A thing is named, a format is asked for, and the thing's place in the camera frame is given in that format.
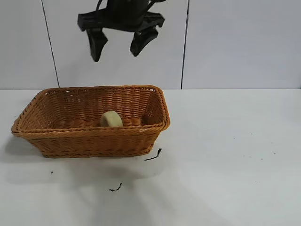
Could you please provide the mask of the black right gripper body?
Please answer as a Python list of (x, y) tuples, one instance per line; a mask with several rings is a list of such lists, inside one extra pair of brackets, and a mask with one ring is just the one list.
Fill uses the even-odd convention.
[(94, 11), (78, 14), (77, 25), (81, 31), (110, 28), (119, 31), (136, 32), (149, 27), (162, 27), (165, 21), (160, 13), (149, 9), (159, 0), (108, 0), (101, 8), (98, 1)]

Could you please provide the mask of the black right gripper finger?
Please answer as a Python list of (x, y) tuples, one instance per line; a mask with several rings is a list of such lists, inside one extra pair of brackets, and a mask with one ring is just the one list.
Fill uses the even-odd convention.
[(108, 42), (107, 37), (104, 35), (102, 29), (88, 29), (87, 36), (90, 45), (90, 54), (94, 62), (100, 60), (101, 52)]
[(155, 28), (147, 28), (145, 30), (135, 32), (130, 46), (133, 56), (138, 56), (144, 47), (152, 40), (157, 38), (158, 31)]

